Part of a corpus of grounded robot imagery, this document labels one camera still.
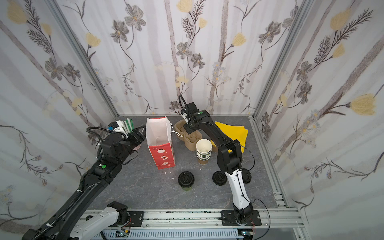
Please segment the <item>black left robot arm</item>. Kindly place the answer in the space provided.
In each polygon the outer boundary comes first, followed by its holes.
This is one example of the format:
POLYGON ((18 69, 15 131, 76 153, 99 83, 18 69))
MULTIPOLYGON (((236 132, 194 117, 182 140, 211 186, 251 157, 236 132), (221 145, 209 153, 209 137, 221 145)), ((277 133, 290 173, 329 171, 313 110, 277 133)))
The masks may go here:
POLYGON ((24 240, 90 240, 109 226, 122 227, 129 223, 127 206, 112 202, 100 214, 78 224, 90 204, 128 164, 128 156, 146 139, 145 126, 128 134, 117 129, 117 123, 110 123, 104 130, 107 132, 105 138, 97 133, 101 128, 86 129, 99 139, 96 162, 82 175, 79 187, 65 204, 39 229, 29 229, 22 237, 24 240))

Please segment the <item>black cup lid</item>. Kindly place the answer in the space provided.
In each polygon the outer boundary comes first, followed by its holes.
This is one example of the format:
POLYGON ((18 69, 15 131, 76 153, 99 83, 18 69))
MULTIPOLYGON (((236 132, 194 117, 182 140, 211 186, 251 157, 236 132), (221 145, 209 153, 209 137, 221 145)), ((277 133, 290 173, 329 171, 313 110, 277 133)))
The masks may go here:
POLYGON ((189 171, 182 172, 178 177, 178 184, 182 188, 190 188, 195 182, 195 177, 193 173, 189 171))

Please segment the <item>green paper coffee cup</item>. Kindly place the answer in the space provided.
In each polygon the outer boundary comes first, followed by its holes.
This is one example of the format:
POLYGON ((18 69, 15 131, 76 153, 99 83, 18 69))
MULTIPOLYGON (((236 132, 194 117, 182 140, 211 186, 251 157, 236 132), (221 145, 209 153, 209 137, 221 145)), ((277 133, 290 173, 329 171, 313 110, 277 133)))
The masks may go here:
POLYGON ((182 187, 182 189, 183 189, 184 191, 190 191, 190 190, 192 189, 192 186, 190 186, 190 187, 182 187))

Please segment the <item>red white paper bag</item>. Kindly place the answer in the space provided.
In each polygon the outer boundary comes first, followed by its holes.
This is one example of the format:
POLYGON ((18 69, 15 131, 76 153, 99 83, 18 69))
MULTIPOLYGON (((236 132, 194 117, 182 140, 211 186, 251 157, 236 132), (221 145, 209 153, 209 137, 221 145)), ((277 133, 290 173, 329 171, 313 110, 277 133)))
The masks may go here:
POLYGON ((147 118, 146 141, 158 170, 176 166, 172 133, 174 129, 167 117, 147 118))

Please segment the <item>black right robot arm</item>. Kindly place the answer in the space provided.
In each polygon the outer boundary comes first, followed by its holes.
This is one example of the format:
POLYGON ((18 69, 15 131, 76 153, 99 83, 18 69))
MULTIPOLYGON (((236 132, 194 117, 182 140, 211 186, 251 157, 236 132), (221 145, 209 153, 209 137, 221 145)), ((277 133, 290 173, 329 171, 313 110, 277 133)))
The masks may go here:
POLYGON ((195 103, 186 103, 182 95, 178 96, 181 114, 186 121, 183 128, 187 133, 200 130, 206 133, 218 148, 217 165, 225 173, 233 195, 234 224, 244 226, 254 215, 253 203, 246 192, 243 173, 242 145, 238 140, 228 137, 211 118, 206 110, 199 110, 195 103))

